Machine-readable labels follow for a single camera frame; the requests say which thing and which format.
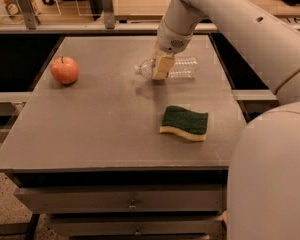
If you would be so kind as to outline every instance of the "bottle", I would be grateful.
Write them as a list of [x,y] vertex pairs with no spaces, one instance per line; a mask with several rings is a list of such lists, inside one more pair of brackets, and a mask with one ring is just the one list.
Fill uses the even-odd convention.
[[[146,79],[152,78],[153,59],[145,60],[136,66],[136,73]],[[169,72],[168,78],[194,78],[199,65],[195,57],[175,57],[175,64]]]

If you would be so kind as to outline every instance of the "speckled floor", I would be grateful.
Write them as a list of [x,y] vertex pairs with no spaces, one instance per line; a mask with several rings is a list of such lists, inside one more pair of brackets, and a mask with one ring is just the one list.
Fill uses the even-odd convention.
[[[16,186],[4,174],[0,173],[0,225],[29,223],[31,212],[13,195]],[[57,235],[48,226],[48,217],[41,215],[35,232],[35,240],[67,240],[68,237]],[[25,235],[0,236],[0,240],[23,240]]]

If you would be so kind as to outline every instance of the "sponge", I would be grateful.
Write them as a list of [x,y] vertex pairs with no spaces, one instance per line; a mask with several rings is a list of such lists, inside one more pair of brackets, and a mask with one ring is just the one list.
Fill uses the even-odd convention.
[[174,133],[187,140],[206,139],[208,113],[197,113],[179,107],[168,106],[160,126],[160,133]]

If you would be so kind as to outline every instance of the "red apple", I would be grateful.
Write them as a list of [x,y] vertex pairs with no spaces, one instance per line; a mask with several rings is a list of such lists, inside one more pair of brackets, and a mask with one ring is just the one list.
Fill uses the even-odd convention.
[[74,83],[79,76],[79,67],[70,57],[59,57],[51,63],[51,74],[61,84]]

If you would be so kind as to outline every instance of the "gray tabletop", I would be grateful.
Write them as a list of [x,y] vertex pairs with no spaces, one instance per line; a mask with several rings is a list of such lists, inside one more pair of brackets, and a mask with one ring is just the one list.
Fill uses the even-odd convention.
[[[227,168],[246,123],[207,36],[179,56],[194,56],[194,79],[158,84],[135,73],[152,36],[67,37],[55,57],[70,56],[78,81],[62,86],[45,70],[0,148],[0,172],[78,172]],[[205,142],[159,134],[165,108],[208,112]]]

